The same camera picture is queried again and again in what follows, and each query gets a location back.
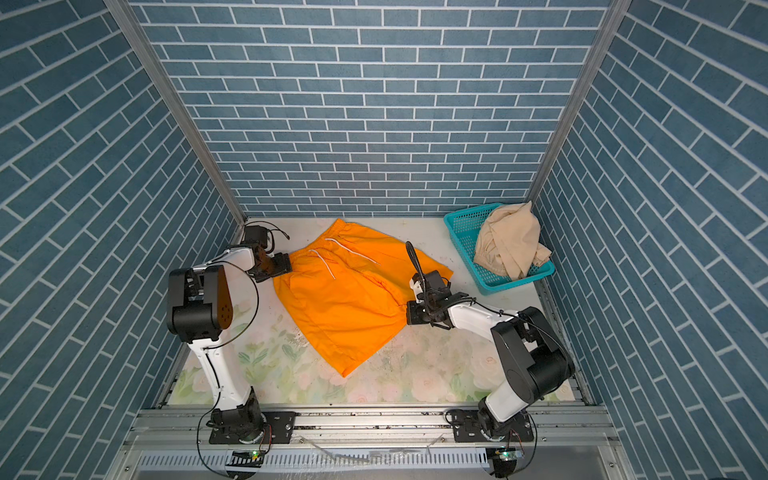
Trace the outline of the orange shorts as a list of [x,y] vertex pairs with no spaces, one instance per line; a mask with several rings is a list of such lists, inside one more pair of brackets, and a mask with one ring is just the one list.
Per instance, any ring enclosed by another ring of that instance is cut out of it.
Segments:
[[276,295],[317,353],[349,376],[406,325],[416,269],[403,241],[336,220],[289,255]]

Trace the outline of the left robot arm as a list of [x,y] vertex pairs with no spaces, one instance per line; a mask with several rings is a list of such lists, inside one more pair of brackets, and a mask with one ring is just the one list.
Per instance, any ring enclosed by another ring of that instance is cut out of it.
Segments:
[[261,409],[230,347],[237,338],[230,331],[235,318],[231,288],[242,282],[257,289],[260,282],[290,271],[288,254],[240,245],[169,275],[167,326],[198,359],[212,389],[214,406],[203,416],[212,444],[290,443],[296,414]]

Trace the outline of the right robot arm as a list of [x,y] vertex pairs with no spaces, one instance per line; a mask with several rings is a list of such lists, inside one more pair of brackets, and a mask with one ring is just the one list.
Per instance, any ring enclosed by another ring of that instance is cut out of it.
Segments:
[[501,439],[525,422],[526,409],[556,391],[575,373],[574,362],[544,314],[527,307],[507,312],[480,304],[447,286],[425,287],[412,280],[407,303],[409,325],[460,329],[490,342],[497,350],[504,381],[478,404],[481,432]]

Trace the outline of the teal plastic basket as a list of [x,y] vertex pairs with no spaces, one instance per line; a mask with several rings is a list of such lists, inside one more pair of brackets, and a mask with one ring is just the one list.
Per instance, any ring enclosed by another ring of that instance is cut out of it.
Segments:
[[483,295],[533,283],[553,275],[556,271],[554,263],[549,260],[541,266],[532,265],[526,277],[511,279],[508,276],[496,275],[474,262],[481,227],[491,212],[500,206],[501,203],[484,204],[447,213],[443,217],[454,247]]

